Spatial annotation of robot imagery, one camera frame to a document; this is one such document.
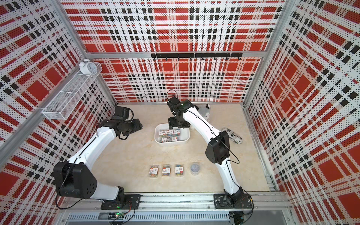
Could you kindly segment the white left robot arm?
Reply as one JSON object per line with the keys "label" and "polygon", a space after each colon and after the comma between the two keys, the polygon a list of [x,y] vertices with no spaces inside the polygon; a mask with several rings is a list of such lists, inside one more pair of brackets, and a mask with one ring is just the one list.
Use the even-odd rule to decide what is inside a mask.
{"label": "white left robot arm", "polygon": [[125,201],[124,189],[100,183],[92,168],[108,144],[116,138],[128,136],[143,128],[130,108],[117,106],[109,120],[102,121],[90,140],[70,159],[58,162],[53,169],[57,197]]}

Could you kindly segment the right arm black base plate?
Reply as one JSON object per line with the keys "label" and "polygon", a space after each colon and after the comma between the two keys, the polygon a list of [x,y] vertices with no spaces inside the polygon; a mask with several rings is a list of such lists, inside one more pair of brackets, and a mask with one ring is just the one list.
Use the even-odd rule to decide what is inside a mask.
{"label": "right arm black base plate", "polygon": [[222,194],[214,194],[214,207],[216,209],[252,209],[252,202],[248,194],[243,194],[240,198]]}

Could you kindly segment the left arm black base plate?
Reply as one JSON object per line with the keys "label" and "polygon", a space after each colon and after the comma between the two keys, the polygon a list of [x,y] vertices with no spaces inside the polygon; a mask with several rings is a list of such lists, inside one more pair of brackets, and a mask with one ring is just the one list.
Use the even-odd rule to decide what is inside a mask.
{"label": "left arm black base plate", "polygon": [[121,200],[104,200],[101,204],[101,210],[137,210],[142,195],[125,194]]}

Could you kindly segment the square paper clip box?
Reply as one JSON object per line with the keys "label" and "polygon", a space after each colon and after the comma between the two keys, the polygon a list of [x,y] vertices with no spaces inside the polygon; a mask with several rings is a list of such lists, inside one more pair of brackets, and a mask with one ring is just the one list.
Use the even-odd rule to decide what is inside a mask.
{"label": "square paper clip box", "polygon": [[184,175],[184,165],[183,164],[176,164],[175,165],[175,176],[182,177]]}

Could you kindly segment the white plastic storage box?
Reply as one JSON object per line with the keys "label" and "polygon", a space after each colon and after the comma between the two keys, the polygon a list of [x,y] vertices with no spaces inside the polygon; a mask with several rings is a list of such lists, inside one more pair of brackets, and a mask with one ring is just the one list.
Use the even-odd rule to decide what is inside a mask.
{"label": "white plastic storage box", "polygon": [[[171,129],[169,128],[169,125],[166,124],[166,123],[157,125],[156,128],[155,128],[155,132],[154,132],[155,142],[157,144],[161,145],[161,146],[174,146],[174,145],[186,144],[190,139],[190,130],[189,130],[189,128],[177,128],[177,127],[174,127],[172,130],[174,130],[174,129],[180,129],[181,130],[180,136],[175,136],[173,134],[172,136],[160,137],[158,135],[160,130],[171,130]],[[179,141],[172,142],[171,141],[172,137],[179,137]]]}

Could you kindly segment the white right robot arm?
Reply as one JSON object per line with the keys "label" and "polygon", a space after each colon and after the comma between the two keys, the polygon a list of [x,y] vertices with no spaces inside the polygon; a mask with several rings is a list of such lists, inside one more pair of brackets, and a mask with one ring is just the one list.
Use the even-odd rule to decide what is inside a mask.
{"label": "white right robot arm", "polygon": [[167,105],[173,117],[169,118],[169,127],[189,128],[193,126],[207,143],[205,155],[215,164],[224,185],[226,199],[231,205],[244,199],[244,190],[239,185],[234,175],[230,160],[230,139],[225,131],[220,131],[212,126],[198,112],[196,106],[189,100],[179,101],[177,97],[167,100]]}

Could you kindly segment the round clear paper clip jar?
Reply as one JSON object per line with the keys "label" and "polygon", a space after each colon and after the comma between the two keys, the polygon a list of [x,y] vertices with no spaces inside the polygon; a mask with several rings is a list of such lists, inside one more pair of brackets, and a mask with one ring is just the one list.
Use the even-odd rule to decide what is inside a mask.
{"label": "round clear paper clip jar", "polygon": [[200,165],[198,163],[192,163],[190,166],[190,172],[192,175],[196,176],[200,173]]}

